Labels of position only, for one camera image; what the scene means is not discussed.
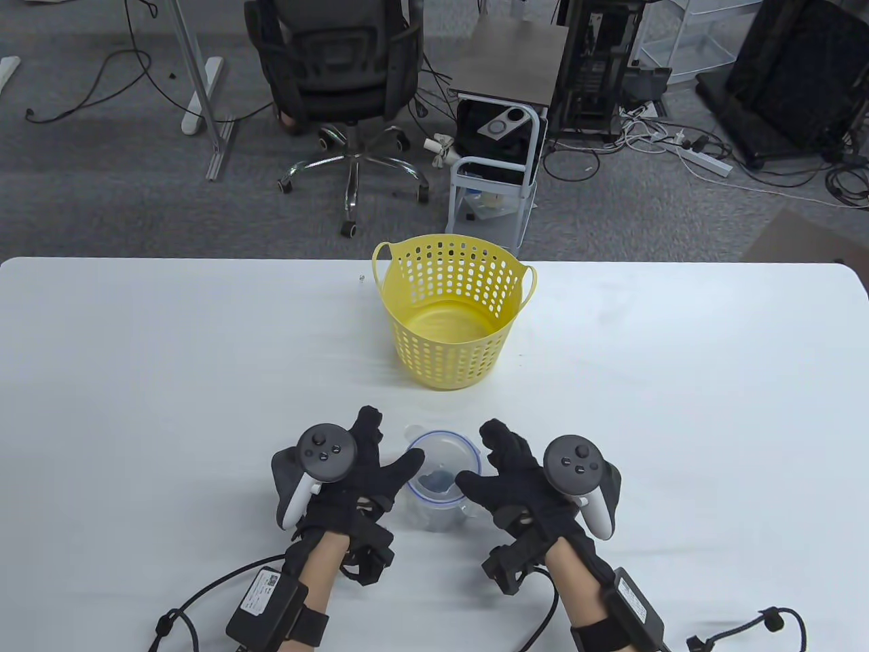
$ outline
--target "chair base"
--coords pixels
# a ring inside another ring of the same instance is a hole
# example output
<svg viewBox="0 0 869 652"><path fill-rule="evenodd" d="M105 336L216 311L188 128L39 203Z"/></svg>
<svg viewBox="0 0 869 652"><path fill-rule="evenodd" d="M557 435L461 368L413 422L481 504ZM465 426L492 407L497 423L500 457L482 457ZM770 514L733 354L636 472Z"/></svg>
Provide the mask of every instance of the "chair base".
<svg viewBox="0 0 869 652"><path fill-rule="evenodd" d="M359 174L363 163L374 163L385 168L400 170L412 176L419 184L416 190L416 201L428 203L428 179L414 165L400 158L375 154L375 147L388 143L397 146L398 151L404 152L410 149L410 141L401 128L389 126L368 143L363 143L359 138L359 126L353 125L348 135L332 124L325 124L320 128L320 148L325 152L321 156L300 161L292 165L278 180L278 188L283 193L293 189L293 177L303 170L346 163L348 166L347 191L344 193L344 224L341 226L341 235L353 237L356 235L356 207L359 197Z"/></svg>

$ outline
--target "floor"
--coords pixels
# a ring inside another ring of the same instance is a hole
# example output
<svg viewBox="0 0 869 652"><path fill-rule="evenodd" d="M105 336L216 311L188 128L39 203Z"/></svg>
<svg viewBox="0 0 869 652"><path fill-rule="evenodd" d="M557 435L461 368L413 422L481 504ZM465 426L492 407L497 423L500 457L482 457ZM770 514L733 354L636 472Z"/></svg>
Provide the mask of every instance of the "floor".
<svg viewBox="0 0 869 652"><path fill-rule="evenodd" d="M140 25L139 45L153 58L153 77L186 103L190 87L165 17L151 21L130 1ZM269 101L243 34L240 5L241 0L185 3L205 54L227 58L216 103L235 115ZM426 49L435 68L449 72L473 27L473 5L427 3ZM506 3L493 5L504 11ZM550 0L534 0L530 13L548 21L552 8ZM123 6L117 0L50 5L7 0L0 6L0 24L0 55L23 59L0 96L0 261L13 256L365 258L380 241L442 230L446 223L448 174L432 168L428 153L417 147L408 158L428 174L430 204L415 203L409 178L365 169L360 233L352 241L339 237L342 170L300 176L293 194L281 195L275 180L290 163L315 151L315 139L283 135L267 111L237 125L222 179L207 183L208 138L182 135L182 112L144 80L68 119L26 123L28 108L45 118L74 106L106 54L128 46ZM136 76L137 65L134 57L117 57L100 89L120 88ZM672 119L715 128L691 85L668 91L666 102ZM400 116L399 124L421 142L409 116ZM449 130L448 123L431 117L423 124ZM581 176L593 160L562 154L551 163L562 176ZM729 181L759 187L738 170ZM832 201L820 179L793 193ZM669 155L606 156L600 173L584 183L542 176L537 203L521 250L531 260L735 261L785 207L869 245L863 211L714 186L690 176Z"/></svg>

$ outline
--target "label sticker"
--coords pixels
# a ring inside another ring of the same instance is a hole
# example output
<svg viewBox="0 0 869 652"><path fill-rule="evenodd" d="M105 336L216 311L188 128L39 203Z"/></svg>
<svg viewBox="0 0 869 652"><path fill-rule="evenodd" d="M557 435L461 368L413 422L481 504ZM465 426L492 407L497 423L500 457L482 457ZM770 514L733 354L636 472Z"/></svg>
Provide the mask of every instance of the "label sticker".
<svg viewBox="0 0 869 652"><path fill-rule="evenodd" d="M646 608L643 607L643 603L640 602L640 598L636 596L636 594L631 590L631 587L628 586L627 582L625 582L625 578L621 577L619 579L619 593L621 596L625 598L625 602L631 605L631 609L640 619L644 625L646 624Z"/></svg>
<svg viewBox="0 0 869 652"><path fill-rule="evenodd" d="M280 573L268 569L262 569L257 573L254 583L248 589L248 594L242 600L242 609L253 615L260 615L265 611L280 576Z"/></svg>

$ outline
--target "table surface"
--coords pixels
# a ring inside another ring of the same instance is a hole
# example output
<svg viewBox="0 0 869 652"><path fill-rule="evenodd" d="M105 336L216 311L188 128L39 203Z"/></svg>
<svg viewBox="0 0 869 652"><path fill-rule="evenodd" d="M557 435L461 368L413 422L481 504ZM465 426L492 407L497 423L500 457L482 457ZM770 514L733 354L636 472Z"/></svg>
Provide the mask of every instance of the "table surface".
<svg viewBox="0 0 869 652"><path fill-rule="evenodd" d="M567 27L483 15L451 70L453 90L549 106Z"/></svg>
<svg viewBox="0 0 869 652"><path fill-rule="evenodd" d="M869 609L869 302L841 265L535 263L491 376L434 392L399 367L364 261L14 259L0 268L0 631L16 652L145 650L156 618L281 553L269 459L310 424L385 413L479 443L497 416L624 476L614 539L674 652L769 605L858 652ZM400 511L395 564L340 581L323 650L517 649L551 597L500 594L486 517L447 535ZM202 652L250 578L190 615ZM161 650L189 650L183 628ZM796 628L728 648L794 652ZM570 650L559 612L537 649Z"/></svg>

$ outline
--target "vr controller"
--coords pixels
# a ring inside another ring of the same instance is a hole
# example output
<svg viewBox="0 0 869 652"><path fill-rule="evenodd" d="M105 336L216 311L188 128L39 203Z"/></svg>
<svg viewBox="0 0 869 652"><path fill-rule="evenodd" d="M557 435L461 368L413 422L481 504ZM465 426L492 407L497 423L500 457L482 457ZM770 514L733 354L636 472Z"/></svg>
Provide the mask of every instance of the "vr controller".
<svg viewBox="0 0 869 652"><path fill-rule="evenodd" d="M615 532L621 473L598 447L579 435L562 435L543 454L549 483L580 508L588 531L606 541Z"/></svg>
<svg viewBox="0 0 869 652"><path fill-rule="evenodd" d="M276 520L281 529L295 527L311 496L324 483L347 476L356 460L356 440L341 426L318 423L299 442L272 456L272 476L278 494Z"/></svg>

